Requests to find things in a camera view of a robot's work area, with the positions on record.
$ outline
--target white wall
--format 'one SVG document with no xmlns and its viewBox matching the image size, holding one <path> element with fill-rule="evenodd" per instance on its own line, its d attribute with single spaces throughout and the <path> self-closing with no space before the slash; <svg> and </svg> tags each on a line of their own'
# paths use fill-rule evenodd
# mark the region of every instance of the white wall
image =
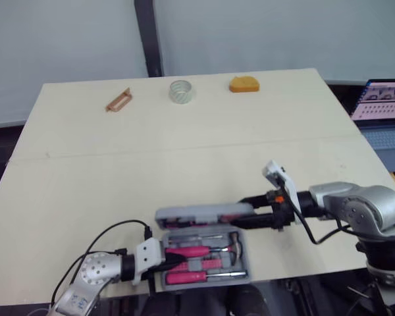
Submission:
<svg viewBox="0 0 395 316">
<path fill-rule="evenodd" d="M 45 82 L 146 76 L 133 0 L 0 0 L 0 126 Z"/>
<path fill-rule="evenodd" d="M 395 0 L 155 0 L 165 75 L 315 67 L 395 77 Z"/>
</svg>

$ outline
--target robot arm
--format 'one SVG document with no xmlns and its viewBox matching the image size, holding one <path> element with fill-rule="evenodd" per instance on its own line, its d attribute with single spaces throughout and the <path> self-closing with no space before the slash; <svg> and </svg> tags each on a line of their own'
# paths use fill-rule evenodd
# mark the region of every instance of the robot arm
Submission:
<svg viewBox="0 0 395 316">
<path fill-rule="evenodd" d="M 245 229 L 270 227 L 281 230 L 295 221 L 295 215 L 303 220 L 305 217 L 317 217 L 336 219 L 337 223 L 347 222 L 352 230 L 343 227 L 340 230 L 359 238 L 356 249 L 366 254 L 369 272 L 382 284 L 395 286 L 394 191 L 384 186 L 362 188 L 333 182 L 297 192 L 290 177 L 274 161 L 263 169 L 263 175 L 280 189 L 263 196 L 247 197 L 240 202 L 250 203 L 253 208 L 271 206 L 273 212 L 240 217 L 231 224 Z"/>
<path fill-rule="evenodd" d="M 135 254 L 114 255 L 97 252 L 85 257 L 74 282 L 51 308 L 47 316 L 86 316 L 94 307 L 99 293 L 109 283 L 141 281 L 146 271 L 170 269 L 184 260 L 169 254 L 166 258 L 160 241 L 149 238 L 136 246 Z"/>
</svg>

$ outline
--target pink tool handle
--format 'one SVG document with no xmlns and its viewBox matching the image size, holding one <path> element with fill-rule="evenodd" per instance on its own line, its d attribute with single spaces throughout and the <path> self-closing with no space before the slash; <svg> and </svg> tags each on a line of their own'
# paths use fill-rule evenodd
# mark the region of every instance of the pink tool handle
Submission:
<svg viewBox="0 0 395 316">
<path fill-rule="evenodd" d="M 182 248 L 166 248 L 165 252 L 177 253 L 178 255 L 183 255 L 184 257 L 202 257 L 204 255 L 209 255 L 209 247 L 196 246 L 196 247 L 182 247 Z"/>
<path fill-rule="evenodd" d="M 219 269 L 222 267 L 223 267 L 223 262 L 221 261 L 221 259 L 210 259 L 210 260 L 202 261 L 203 270 Z M 187 271 L 189 271 L 189 263 L 187 262 L 183 262 L 170 270 L 170 272 L 187 272 Z"/>
<path fill-rule="evenodd" d="M 206 281 L 206 272 L 180 272 L 167 274 L 167 284 L 185 284 Z"/>
</svg>

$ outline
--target hammer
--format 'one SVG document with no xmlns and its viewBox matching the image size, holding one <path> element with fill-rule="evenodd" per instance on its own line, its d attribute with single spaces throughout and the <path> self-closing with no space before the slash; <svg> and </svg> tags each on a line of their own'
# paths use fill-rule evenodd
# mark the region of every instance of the hammer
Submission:
<svg viewBox="0 0 395 316">
<path fill-rule="evenodd" d="M 242 256 L 242 244 L 238 240 L 238 232 L 231 232 L 229 234 L 231 238 L 231 244 L 223 248 L 212 248 L 208 246 L 195 246 L 195 247 L 182 247 L 182 248 L 167 248 L 166 253 L 177 253 L 178 255 L 183 255 L 184 257 L 203 257 L 204 255 L 209 255 L 212 252 L 223 252 L 228 251 L 234 254 L 232 258 L 232 265 L 235 265 L 237 260 Z"/>
</svg>

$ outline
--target wooden bracket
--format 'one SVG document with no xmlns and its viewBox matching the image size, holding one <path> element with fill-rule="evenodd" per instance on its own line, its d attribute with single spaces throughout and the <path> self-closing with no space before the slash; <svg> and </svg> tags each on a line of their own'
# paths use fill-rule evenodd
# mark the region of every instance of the wooden bracket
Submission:
<svg viewBox="0 0 395 316">
<path fill-rule="evenodd" d="M 112 112 L 119 112 L 131 99 L 132 94 L 130 94 L 130 88 L 125 89 L 118 97 L 116 97 L 112 102 L 110 102 L 105 110 Z"/>
</svg>

